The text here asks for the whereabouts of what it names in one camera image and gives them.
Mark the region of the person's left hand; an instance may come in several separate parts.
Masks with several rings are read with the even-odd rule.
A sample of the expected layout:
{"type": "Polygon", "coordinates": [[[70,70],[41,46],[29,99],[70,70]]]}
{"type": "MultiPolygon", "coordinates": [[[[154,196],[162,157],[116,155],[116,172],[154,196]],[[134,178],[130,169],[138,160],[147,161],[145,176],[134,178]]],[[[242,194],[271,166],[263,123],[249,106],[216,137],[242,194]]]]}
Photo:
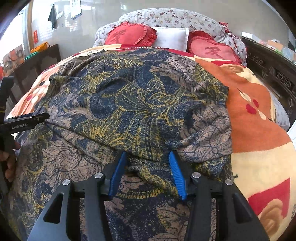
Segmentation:
{"type": "Polygon", "coordinates": [[[4,176],[6,180],[8,180],[10,183],[13,182],[16,174],[16,154],[15,150],[19,150],[21,148],[20,143],[15,141],[14,143],[14,149],[12,151],[4,152],[1,151],[1,162],[5,162],[7,165],[7,168],[5,169],[4,176]]]}

